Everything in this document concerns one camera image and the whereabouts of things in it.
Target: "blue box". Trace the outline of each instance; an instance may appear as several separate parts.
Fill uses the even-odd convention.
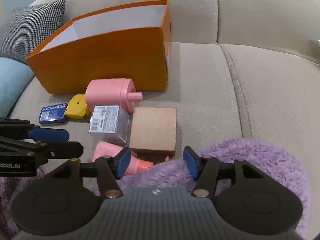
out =
[[[39,123],[41,125],[65,124],[68,118],[64,116],[68,104],[62,103],[53,106],[45,106],[41,109]]]

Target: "silver bolt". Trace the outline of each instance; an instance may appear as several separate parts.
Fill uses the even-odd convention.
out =
[[[105,196],[107,198],[117,198],[117,197],[120,197],[120,195],[121,195],[121,192],[116,189],[110,189],[105,192]]]
[[[203,188],[199,188],[193,192],[193,195],[196,197],[207,197],[207,195],[209,195],[209,191]]]

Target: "checkered cushion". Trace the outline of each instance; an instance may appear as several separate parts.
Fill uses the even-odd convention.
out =
[[[62,24],[66,0],[20,7],[0,27],[0,57],[23,63],[26,56]]]

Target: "white logo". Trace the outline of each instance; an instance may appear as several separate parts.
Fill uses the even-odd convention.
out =
[[[159,189],[154,189],[154,190],[152,191],[152,193],[155,194],[155,195],[159,195],[159,194],[161,193],[161,190],[159,190]]]
[[[20,169],[21,167],[20,164],[17,163],[15,165],[13,165],[12,163],[0,163],[0,168]]]

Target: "beige couch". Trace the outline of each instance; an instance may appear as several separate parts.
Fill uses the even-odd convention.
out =
[[[65,20],[135,1],[67,0]],[[199,149],[241,136],[288,149],[310,182],[312,239],[320,231],[320,0],[170,0],[170,13],[169,86],[145,92],[140,106],[177,108],[177,156],[186,145]],[[12,118],[37,123],[43,106],[71,97],[48,94],[34,78]],[[97,143],[89,124],[63,128],[89,161]]]

